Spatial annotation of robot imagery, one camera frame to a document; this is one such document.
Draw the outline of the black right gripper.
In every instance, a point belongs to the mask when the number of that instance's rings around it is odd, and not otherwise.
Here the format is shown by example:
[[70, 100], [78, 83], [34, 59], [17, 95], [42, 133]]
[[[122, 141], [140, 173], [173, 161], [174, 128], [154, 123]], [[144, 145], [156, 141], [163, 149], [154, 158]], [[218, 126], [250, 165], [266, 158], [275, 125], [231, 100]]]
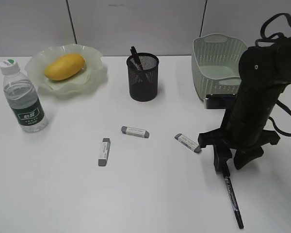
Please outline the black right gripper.
[[232, 158], [230, 149], [237, 149], [233, 162], [240, 170], [264, 154], [260, 146], [278, 144], [279, 135], [264, 127], [279, 95], [280, 85], [255, 90], [242, 83], [232, 107], [225, 111], [220, 128], [199, 134], [201, 148], [213, 145], [216, 173], [230, 174], [227, 166]]

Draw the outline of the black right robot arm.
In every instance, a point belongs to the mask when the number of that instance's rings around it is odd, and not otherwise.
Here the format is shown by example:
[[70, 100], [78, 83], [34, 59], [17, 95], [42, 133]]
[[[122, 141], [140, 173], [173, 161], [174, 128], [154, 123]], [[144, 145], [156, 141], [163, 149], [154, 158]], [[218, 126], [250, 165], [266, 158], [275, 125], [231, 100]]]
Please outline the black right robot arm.
[[198, 136], [200, 147], [213, 147], [214, 169], [223, 174], [229, 159], [241, 169], [263, 155], [263, 145], [275, 145], [281, 135], [291, 135], [277, 126], [271, 131], [264, 128], [275, 105], [291, 116], [278, 99], [291, 84], [291, 37], [262, 36], [242, 54], [239, 74], [237, 94], [206, 95], [206, 108], [224, 109], [225, 114], [218, 129]]

